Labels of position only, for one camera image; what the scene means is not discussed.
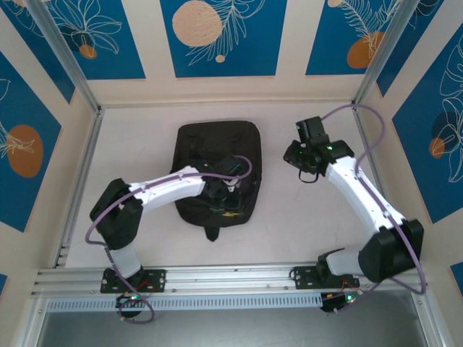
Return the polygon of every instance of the orange circle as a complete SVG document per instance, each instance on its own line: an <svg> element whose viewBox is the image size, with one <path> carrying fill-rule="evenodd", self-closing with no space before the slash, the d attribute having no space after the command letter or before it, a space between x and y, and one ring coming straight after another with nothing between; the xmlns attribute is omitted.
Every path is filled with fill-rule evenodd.
<svg viewBox="0 0 463 347"><path fill-rule="evenodd" d="M217 57L216 57L216 61L218 63L223 63L225 61L225 56L222 56L221 54L219 54Z"/></svg>
<svg viewBox="0 0 463 347"><path fill-rule="evenodd" d="M371 33L369 36L359 39L352 45L347 54L347 63L353 69L364 69L370 65L376 49L383 40L384 33Z"/></svg>
<svg viewBox="0 0 463 347"><path fill-rule="evenodd" d="M81 45L79 47L79 52L87 59L94 59L96 58L96 49L89 45Z"/></svg>
<svg viewBox="0 0 463 347"><path fill-rule="evenodd" d="M445 153L445 151L446 144L442 139L437 137L431 141L431 144L429 145L429 152L434 158L439 159Z"/></svg>
<svg viewBox="0 0 463 347"><path fill-rule="evenodd" d="M41 136L28 125L17 125L7 135L8 161L14 172L30 179L38 174L43 161L43 143Z"/></svg>

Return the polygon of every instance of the metal frame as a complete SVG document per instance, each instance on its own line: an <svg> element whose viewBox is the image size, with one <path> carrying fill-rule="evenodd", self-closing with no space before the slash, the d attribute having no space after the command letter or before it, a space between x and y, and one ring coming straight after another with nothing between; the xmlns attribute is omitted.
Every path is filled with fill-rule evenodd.
<svg viewBox="0 0 463 347"><path fill-rule="evenodd" d="M391 24L388 26L386 34L378 47L378 50L367 68L362 83L353 97L354 103L362 103L372 87L375 85L381 70L388 61L397 41L400 39L400 35L403 33L410 17L416 10L419 3L420 0L406 0L403 1L397 9L396 14L392 18Z"/></svg>
<svg viewBox="0 0 463 347"><path fill-rule="evenodd" d="M45 4L41 0L25 0L25 4L33 20L43 33L43 37L64 67L72 83L74 83L75 87L80 91L85 103L87 103L88 107L90 107L96 115L100 111L98 101L90 89L85 75L75 60L69 46L61 35L58 27L55 25L50 12L48 12L45 7Z"/></svg>
<svg viewBox="0 0 463 347"><path fill-rule="evenodd" d="M61 245L56 251L54 267L57 268L39 270L31 299L26 303L25 314L22 316L20 329L17 331L14 339L16 346L29 347L36 346L38 342L46 316L45 313L51 303L56 303L59 300L67 300L68 302L76 302L77 304L89 300L108 301L113 300L114 295L100 294L99 292L104 269L71 270L60 267L64 265L67 256L69 248L67 245L71 239L72 230L75 227L77 213L82 201L83 188L87 181L93 153L98 141L103 112L101 112L101 107L98 105L98 101L92 93L75 57L60 35L44 4L40 0L25 0L25 2L33 19L46 37L48 44L52 47L77 89L81 92L85 102L95 112L95 121L90 131L73 198L69 205L68 219L63 230ZM386 63L392 49L394 49L403 29L407 25L408 18L415 10L418 2L419 0L403 1L403 4L399 7L396 16L391 21L388 34L383 39L377 54L365 73L365 78L354 97L355 102L364 100L374 85L376 78ZM364 131L362 119L359 117L357 110L354 110L354 117L362 142L366 147L368 139ZM374 157L369 156L368 159L378 190L383 192ZM154 294L153 297L154 299L165 300L171 300L169 298L175 298L176 300L179 298L202 300L211 296L225 298L234 298L235 296L239 298L245 296L277 298L283 296L303 297L304 295L320 295L322 292L338 291L337 288L306 291L296 290L294 281L289 278L289 271L295 266L313 266L314 264L313 262L309 262L275 265L163 267L163 269L167 270L165 292L163 294ZM414 288L419 286L418 278L414 272L401 274L398 278ZM372 286L372 283L365 278L360 278L360 284L363 291L368 290ZM391 291L403 290L403 288L387 280L377 290ZM413 294L412 297L428 344L430 346L454 346L446 331L432 294L426 294L425 296L416 296Z"/></svg>
<svg viewBox="0 0 463 347"><path fill-rule="evenodd" d="M90 131L90 135L88 136L87 145L85 146L85 152L79 168L77 183L72 193L71 203L67 211L67 218L66 223L64 224L64 230L61 238L60 247L57 249L54 258L54 266L56 266L56 264L59 261L59 258L61 257L63 245L71 242L72 231L74 230L77 221L77 215L80 209L80 204L82 203L84 188L87 184L88 172L90 171L90 167L93 160L93 154L95 153L96 143L100 134L103 116L104 110L99 111L96 115L95 120L93 121L92 129Z"/></svg>
<svg viewBox="0 0 463 347"><path fill-rule="evenodd" d="M60 249L57 251L55 267L52 269L42 269L38 271L38 276L31 293L31 301L37 303L30 308L30 316L28 322L24 322L22 326L22 336L26 336L18 343L18 346L34 346L30 341L38 341L38 336L43 324L43 316L46 313L49 304L56 303L59 300L71 299L71 302L81 305L89 300L97 298L104 301L114 299L115 295L101 294L99 289L103 275L103 268L83 268L83 269L64 269L58 265L65 263L67 251L69 248L68 241L72 235L72 228L75 224L78 208L82 200L83 187L90 169L91 159L98 140L99 129L103 114L94 122L91 135L89 136L87 150L82 161L80 176L76 186L75 195L72 199L70 214L64 230L63 240ZM362 128L361 122L357 122L360 135L364 144L368 141ZM378 186L381 187L378 172L374 162L370 162L375 179L378 180ZM241 298L257 295L257 296L287 296L293 294L316 294L323 292L337 292L338 288L324 290L306 290L301 291L295 288L294 281L289 278L289 271L295 266L313 266L314 262L307 263L292 263L292 264L274 264L274 265L218 265L204 267L162 267L167 270L165 292L163 294L154 294L155 299L169 300L168 298L176 298L189 296L194 300L200 298L210 298L211 296L232 297L239 296ZM411 271L401 274L397 277L406 284L418 288L419 280L415 272ZM368 290L372 283L366 278L360 277L360 285L363 291ZM379 291L403 291L404 289L394 282L389 280L381 284L377 290ZM454 346L448 333L442 323L440 313L436 305L430 304L430 294L425 296L413 296L416 310L418 312L420 323L429 346Z"/></svg>

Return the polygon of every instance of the blue panel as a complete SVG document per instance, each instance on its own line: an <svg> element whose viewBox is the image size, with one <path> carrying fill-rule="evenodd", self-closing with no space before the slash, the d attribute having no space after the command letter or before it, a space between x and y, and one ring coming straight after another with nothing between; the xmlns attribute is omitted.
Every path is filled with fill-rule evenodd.
<svg viewBox="0 0 463 347"><path fill-rule="evenodd" d="M363 74L399 2L326 0L306 74Z"/></svg>
<svg viewBox="0 0 463 347"><path fill-rule="evenodd" d="M386 65L376 80L382 95L387 93L392 82L396 79L400 69L404 66L413 48L417 45L442 3L443 0L421 0L418 4L415 13L410 18L408 25L405 27Z"/></svg>
<svg viewBox="0 0 463 347"><path fill-rule="evenodd" d="M89 80L145 78L121 0L45 4Z"/></svg>
<svg viewBox="0 0 463 347"><path fill-rule="evenodd" d="M463 295L463 262L452 265L451 271L454 274L456 284L460 290L460 293Z"/></svg>
<svg viewBox="0 0 463 347"><path fill-rule="evenodd" d="M0 122L0 221L24 231L61 125L2 54Z"/></svg>
<svg viewBox="0 0 463 347"><path fill-rule="evenodd" d="M7 276L5 275L2 275L0 273L0 297L1 297L1 293L3 292L3 288L5 287L5 284L7 284Z"/></svg>
<svg viewBox="0 0 463 347"><path fill-rule="evenodd" d="M17 32L21 35L37 60L42 64L46 73L69 103L74 94L75 87L64 71L64 68L59 63L59 60L55 57L50 46L47 44L42 32L32 20L29 11L12 0L1 0L0 7L4 10Z"/></svg>
<svg viewBox="0 0 463 347"><path fill-rule="evenodd" d="M431 220L463 207L463 25L393 121Z"/></svg>
<svg viewBox="0 0 463 347"><path fill-rule="evenodd" d="M177 77L274 76L286 0L161 0Z"/></svg>

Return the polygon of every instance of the beige circle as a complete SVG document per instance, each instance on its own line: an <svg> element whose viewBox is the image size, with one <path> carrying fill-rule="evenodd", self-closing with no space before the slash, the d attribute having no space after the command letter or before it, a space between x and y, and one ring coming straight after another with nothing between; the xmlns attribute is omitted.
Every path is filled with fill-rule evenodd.
<svg viewBox="0 0 463 347"><path fill-rule="evenodd" d="M222 33L222 21L216 10L204 1L187 1L172 17L172 26L180 42L189 47L206 46Z"/></svg>
<svg viewBox="0 0 463 347"><path fill-rule="evenodd" d="M12 0L16 5L20 5L21 7L26 7L24 0ZM51 0L41 0L42 2L49 2Z"/></svg>
<svg viewBox="0 0 463 347"><path fill-rule="evenodd" d="M225 61L225 57L222 56L221 54L219 54L217 57L216 57L216 61L218 63L223 63Z"/></svg>
<svg viewBox="0 0 463 347"><path fill-rule="evenodd" d="M339 6L340 4L342 4L344 0L328 0L328 6L330 7L337 7Z"/></svg>

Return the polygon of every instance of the metal base plate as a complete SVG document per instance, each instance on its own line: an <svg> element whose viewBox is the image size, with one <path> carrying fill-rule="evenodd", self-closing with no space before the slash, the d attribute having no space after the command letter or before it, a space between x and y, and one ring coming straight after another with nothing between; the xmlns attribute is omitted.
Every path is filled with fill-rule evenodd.
<svg viewBox="0 0 463 347"><path fill-rule="evenodd" d="M129 282L140 293L163 293L166 282L165 270L142 270L139 276L133 275ZM112 269L106 269L103 273L100 292L102 294L122 294L128 290L127 286L117 277Z"/></svg>
<svg viewBox="0 0 463 347"><path fill-rule="evenodd" d="M289 277L296 283L296 289L343 288L344 282L347 282L349 287L360 287L358 278L352 275L332 275L322 282L316 266L297 266L290 272Z"/></svg>

